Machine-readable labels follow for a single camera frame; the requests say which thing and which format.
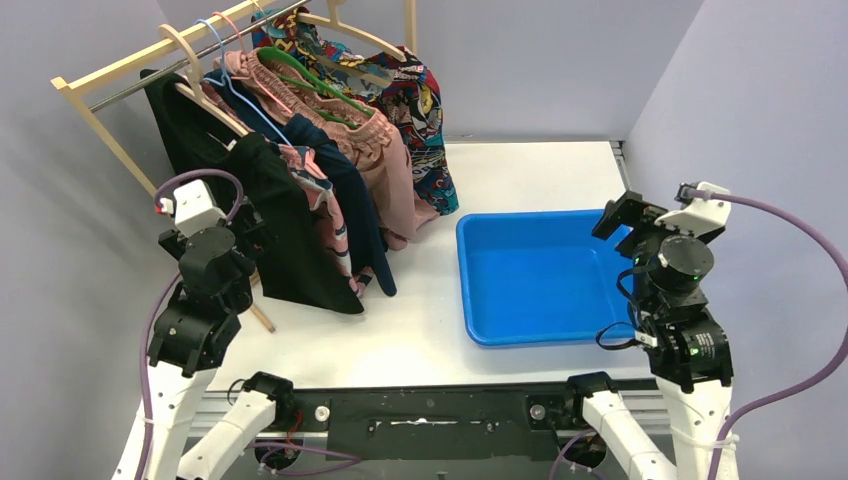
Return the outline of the black mesh shorts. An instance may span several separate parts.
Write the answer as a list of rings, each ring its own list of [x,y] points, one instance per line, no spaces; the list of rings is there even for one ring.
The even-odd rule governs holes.
[[[265,296],[342,314],[364,307],[313,225],[306,192],[279,153],[259,133],[239,136],[176,88],[170,74],[145,88],[175,173],[219,169],[242,184],[261,220],[256,265]]]

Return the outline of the beige wooden hanger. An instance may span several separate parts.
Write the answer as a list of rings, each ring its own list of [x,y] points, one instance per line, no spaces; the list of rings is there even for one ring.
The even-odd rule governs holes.
[[[203,75],[201,72],[201,64],[199,58],[195,54],[190,44],[185,40],[185,38],[176,29],[174,29],[168,24],[160,25],[158,27],[158,33],[163,39],[169,39],[175,45],[177,45],[186,54],[186,59],[189,62],[186,74],[184,76],[184,79],[187,81],[188,85],[185,86],[180,83],[175,86],[176,90],[186,98],[192,100],[195,104],[197,104],[207,113],[212,115],[219,122],[227,126],[238,137],[246,136],[248,134],[248,130],[245,129],[237,121],[235,121],[233,118],[231,118],[223,110],[221,110],[216,104],[211,102],[209,98],[205,95],[201,87]]]

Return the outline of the light blue wire hanger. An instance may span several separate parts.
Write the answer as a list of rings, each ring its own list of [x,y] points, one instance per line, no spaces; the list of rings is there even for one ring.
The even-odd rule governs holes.
[[[218,69],[221,72],[221,80],[215,84],[220,85],[222,88],[228,89],[233,96],[238,98],[247,107],[251,108],[261,118],[261,120],[271,128],[271,130],[279,137],[279,139],[283,141],[284,144],[288,145],[289,147],[292,147],[292,144],[288,140],[288,138],[277,128],[275,123],[268,116],[265,115],[264,111],[259,108],[254,102],[250,101],[247,97],[245,97],[241,92],[239,92],[233,85],[232,77],[229,75],[228,71],[224,66],[226,53],[225,44],[217,29],[211,24],[210,21],[206,19],[197,19],[195,23],[205,25],[212,32],[212,34],[217,40],[218,46],[214,47],[214,50],[220,51],[220,61]]]

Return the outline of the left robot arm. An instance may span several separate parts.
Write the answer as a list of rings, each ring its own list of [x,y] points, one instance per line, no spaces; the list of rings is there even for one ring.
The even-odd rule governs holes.
[[[291,381],[256,372],[235,403],[190,449],[184,448],[200,402],[241,328],[239,314],[253,303],[252,261],[236,249],[224,213],[163,201],[175,229],[161,239],[176,247],[179,274],[155,308],[152,337],[142,348],[142,399],[116,479],[220,479],[247,446],[270,426],[297,416]]]

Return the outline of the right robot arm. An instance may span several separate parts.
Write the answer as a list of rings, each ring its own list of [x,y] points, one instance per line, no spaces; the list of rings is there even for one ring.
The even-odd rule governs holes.
[[[736,479],[737,436],[721,433],[728,420],[733,366],[727,336],[709,312],[700,283],[715,259],[708,244],[723,232],[730,209],[691,200],[679,210],[626,191],[605,206],[592,230],[606,240],[629,234],[616,250],[631,260],[621,273],[634,328],[630,347],[642,349],[669,417],[669,460],[625,405],[604,372],[573,376],[562,400],[571,424],[593,429],[630,479]]]

